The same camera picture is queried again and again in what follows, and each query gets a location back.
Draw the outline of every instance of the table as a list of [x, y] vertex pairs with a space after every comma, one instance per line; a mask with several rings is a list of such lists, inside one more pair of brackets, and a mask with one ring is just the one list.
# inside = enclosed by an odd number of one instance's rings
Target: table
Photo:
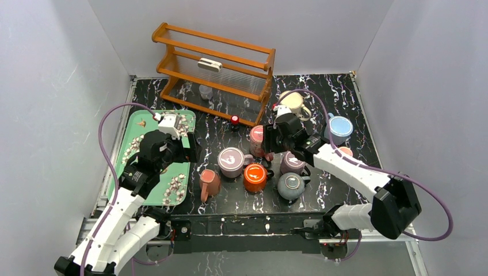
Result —
[[[144, 104], [153, 109], [186, 109], [184, 106], [163, 101], [159, 93], [164, 88], [167, 79], [140, 79], [136, 83], [133, 102]], [[378, 157], [369, 134], [366, 121], [353, 88], [349, 74], [333, 75], [292, 75], [276, 76], [272, 84], [272, 96], [268, 105], [275, 103], [280, 93], [296, 88], [309, 89], [316, 92], [325, 100], [328, 112], [341, 115], [351, 120], [354, 132], [346, 145], [354, 153], [354, 157], [372, 166], [379, 166]], [[189, 82], [177, 86], [177, 94], [192, 97], [191, 93], [198, 91], [198, 85]], [[228, 108], [233, 102], [215, 103], [215, 108]], [[309, 132], [322, 131], [324, 123], [323, 112], [312, 96], [306, 97], [306, 106], [312, 112], [312, 119], [305, 123]], [[327, 172], [311, 168], [312, 180], [305, 192], [295, 202], [281, 198], [276, 189], [279, 179], [279, 165], [284, 154], [276, 154], [272, 162], [272, 170], [277, 174], [268, 181], [263, 192], [248, 193], [242, 184], [242, 176], [236, 179], [222, 178], [222, 190], [206, 204], [200, 200], [199, 173], [205, 168], [220, 173], [217, 165], [219, 152], [226, 147], [240, 148], [244, 153], [249, 152], [250, 128], [241, 126], [240, 130], [232, 132], [227, 120], [194, 110], [196, 114], [195, 134], [202, 146], [200, 161], [190, 167], [191, 182], [188, 184], [188, 195], [182, 204], [169, 209], [172, 214], [267, 214], [267, 213], [299, 213], [327, 211], [336, 204], [364, 203], [364, 197]], [[272, 122], [272, 112], [268, 108], [261, 122]]]

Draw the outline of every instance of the white backdrop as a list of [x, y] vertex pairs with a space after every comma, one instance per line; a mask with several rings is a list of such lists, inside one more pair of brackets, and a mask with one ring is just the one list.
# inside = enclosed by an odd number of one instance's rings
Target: white backdrop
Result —
[[129, 76], [86, 0], [2, 1], [0, 73], [1, 274], [55, 275], [100, 191], [98, 123]]
[[89, 0], [131, 75], [161, 76], [162, 23], [276, 49], [275, 74], [357, 70], [393, 0]]
[[[487, 11], [486, 1], [395, 0], [358, 71], [383, 165], [419, 179], [452, 211], [452, 235], [420, 243], [431, 276], [488, 271]], [[417, 233], [444, 233], [444, 212], [418, 194]]]

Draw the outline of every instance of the dish rack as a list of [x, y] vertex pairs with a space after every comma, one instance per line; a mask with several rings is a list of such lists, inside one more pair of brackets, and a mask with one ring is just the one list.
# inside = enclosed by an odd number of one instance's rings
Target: dish rack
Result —
[[[162, 23], [152, 34], [155, 43], [166, 44], [166, 53], [156, 71], [169, 76], [161, 91], [161, 98], [230, 120], [232, 114], [206, 108], [170, 95], [174, 85], [187, 80], [200, 85], [232, 93], [261, 103], [254, 122], [239, 120], [255, 126], [261, 120], [269, 101], [275, 63], [275, 49], [226, 39]], [[200, 59], [209, 59], [222, 64], [219, 71], [200, 68]]]

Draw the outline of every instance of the mint green tray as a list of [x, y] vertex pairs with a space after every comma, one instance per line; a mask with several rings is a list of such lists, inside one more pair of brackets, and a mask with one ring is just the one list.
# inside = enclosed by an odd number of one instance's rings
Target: mint green tray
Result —
[[[195, 113], [189, 110], [155, 110], [160, 114], [178, 113], [181, 116], [178, 130], [182, 135], [183, 146], [188, 148], [187, 131], [195, 129]], [[115, 172], [120, 176], [124, 171], [127, 159], [139, 152], [139, 143], [143, 135], [158, 129], [158, 123], [153, 120], [151, 113], [146, 110], [134, 112], [127, 123], [120, 152], [115, 165]], [[151, 191], [143, 205], [175, 206], [186, 197], [190, 163], [173, 163], [161, 172], [160, 181]], [[112, 194], [114, 182], [110, 184], [109, 193]]]

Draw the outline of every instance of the light gray mug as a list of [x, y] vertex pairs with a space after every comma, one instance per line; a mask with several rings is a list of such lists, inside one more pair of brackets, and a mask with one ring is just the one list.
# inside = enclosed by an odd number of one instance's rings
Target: light gray mug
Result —
[[278, 193], [286, 200], [295, 200], [305, 191], [305, 184], [310, 181], [310, 176], [300, 176], [294, 172], [288, 172], [278, 180]]

